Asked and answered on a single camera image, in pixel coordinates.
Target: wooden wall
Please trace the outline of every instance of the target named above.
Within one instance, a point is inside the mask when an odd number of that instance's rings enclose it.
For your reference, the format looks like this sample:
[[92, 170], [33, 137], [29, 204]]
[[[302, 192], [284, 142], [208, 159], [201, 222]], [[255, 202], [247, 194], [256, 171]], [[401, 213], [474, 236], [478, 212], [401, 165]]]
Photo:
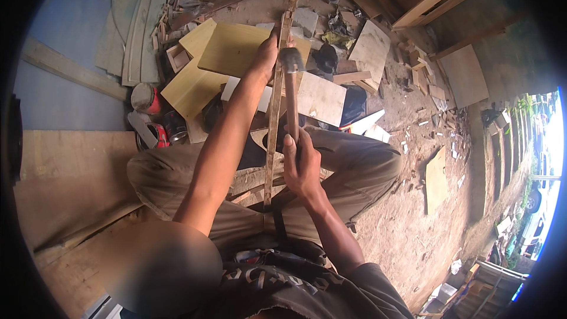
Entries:
[[[525, 9], [522, 0], [465, 0], [429, 26], [441, 51]], [[532, 17], [520, 19], [504, 33], [480, 39], [472, 46], [486, 80], [488, 102], [557, 89], [553, 67]]]

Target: plywood sheet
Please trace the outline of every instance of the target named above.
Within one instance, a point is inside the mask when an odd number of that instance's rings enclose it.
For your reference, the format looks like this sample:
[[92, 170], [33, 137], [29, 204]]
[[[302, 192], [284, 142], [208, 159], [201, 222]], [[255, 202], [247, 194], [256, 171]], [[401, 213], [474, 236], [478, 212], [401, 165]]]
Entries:
[[[198, 67], [207, 71], [242, 78], [254, 60], [262, 42], [270, 36], [270, 30], [241, 24], [219, 22], [216, 25]], [[295, 39], [303, 64], [307, 64], [311, 42]]]
[[140, 201], [126, 176], [134, 132], [24, 131], [18, 219], [30, 249]]
[[163, 14], [162, 6], [167, 0], [151, 0], [147, 10], [146, 25], [144, 28], [144, 39], [142, 43], [142, 60], [140, 67], [140, 82], [159, 84], [158, 66], [156, 63], [154, 46], [151, 41], [151, 33]]
[[445, 176], [445, 146], [427, 164], [425, 169], [425, 191], [427, 194], [428, 215], [433, 214], [449, 195]]
[[483, 70], [472, 45], [441, 58], [459, 109], [488, 98]]
[[372, 79], [365, 79], [364, 82], [376, 91], [380, 86], [389, 50], [390, 38], [388, 35], [372, 21], [367, 20], [357, 42], [354, 44], [349, 60], [357, 62], [359, 71], [370, 71], [372, 73]]
[[221, 91], [229, 77], [197, 67], [216, 23], [208, 19], [189, 32], [179, 43], [193, 58], [162, 90], [162, 96], [186, 121], [192, 121], [206, 104]]
[[343, 116], [345, 95], [345, 88], [305, 72], [297, 92], [297, 111], [338, 127]]

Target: khaki pants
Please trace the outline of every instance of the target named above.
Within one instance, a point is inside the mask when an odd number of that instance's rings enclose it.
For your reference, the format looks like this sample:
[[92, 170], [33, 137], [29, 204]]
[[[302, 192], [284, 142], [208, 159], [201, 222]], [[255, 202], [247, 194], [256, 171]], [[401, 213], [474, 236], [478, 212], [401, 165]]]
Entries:
[[[354, 222], [386, 193], [400, 174], [400, 153], [391, 145], [364, 136], [306, 127], [321, 152], [321, 166], [335, 172], [322, 181], [329, 201], [345, 223]], [[128, 162], [128, 178], [142, 201], [150, 201], [173, 216], [187, 193], [202, 144], [151, 149]], [[288, 189], [276, 195], [282, 202], [288, 237], [320, 244], [315, 224]], [[224, 201], [209, 238], [218, 247], [261, 232], [274, 233], [271, 212], [261, 213]]]

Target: yellow laminated board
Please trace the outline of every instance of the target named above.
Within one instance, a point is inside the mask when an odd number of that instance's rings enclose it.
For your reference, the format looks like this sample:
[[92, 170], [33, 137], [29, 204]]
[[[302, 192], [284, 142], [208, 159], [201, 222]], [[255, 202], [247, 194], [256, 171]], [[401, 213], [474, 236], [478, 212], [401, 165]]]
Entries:
[[[219, 22], [198, 67], [241, 78], [254, 60], [256, 50], [269, 36], [270, 30], [263, 27]], [[294, 40], [305, 65], [311, 42], [300, 38]]]
[[187, 121], [192, 121], [229, 79], [197, 67], [215, 26], [214, 20], [208, 19], [179, 40], [192, 60], [162, 91], [162, 96]]
[[445, 176], [445, 146], [431, 159], [425, 169], [425, 191], [427, 194], [428, 215], [447, 198], [447, 177]]

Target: wooden stick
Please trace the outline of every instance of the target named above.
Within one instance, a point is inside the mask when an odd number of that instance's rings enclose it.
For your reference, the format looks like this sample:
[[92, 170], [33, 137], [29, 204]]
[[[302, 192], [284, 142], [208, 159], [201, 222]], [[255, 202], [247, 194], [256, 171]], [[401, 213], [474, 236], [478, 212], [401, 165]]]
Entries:
[[[299, 0], [289, 0], [288, 10], [283, 13], [280, 28], [280, 42], [278, 51], [287, 47], [291, 24], [293, 23], [293, 12], [297, 9]], [[264, 182], [264, 209], [267, 211], [272, 204], [272, 178], [274, 174], [274, 155], [276, 153], [276, 139], [278, 134], [278, 123], [280, 120], [280, 104], [282, 97], [282, 86], [284, 83], [284, 72], [279, 60], [276, 62], [274, 74], [274, 85], [272, 88], [272, 99], [270, 100], [268, 142], [266, 151], [266, 181]]]
[[453, 53], [455, 51], [460, 50], [463, 47], [466, 47], [466, 46], [468, 46], [472, 43], [475, 43], [476, 41], [478, 41], [482, 38], [486, 38], [488, 36], [496, 35], [498, 32], [502, 31], [507, 26], [514, 24], [515, 22], [517, 22], [518, 20], [520, 20], [522, 18], [525, 18], [527, 15], [528, 15], [527, 11], [521, 11], [517, 14], [514, 14], [514, 15], [510, 16], [509, 18], [496, 23], [495, 25], [492, 25], [491, 27], [487, 27], [486, 29], [479, 31], [476, 34], [473, 34], [472, 36], [467, 37], [466, 39], [463, 39], [459, 43], [457, 43], [453, 46], [450, 46], [446, 50], [443, 50], [443, 51], [441, 51], [437, 54], [430, 54], [429, 60], [436, 61], [436, 60], [441, 59], [441, 58], [443, 58], [447, 55], [450, 55], [451, 53]]

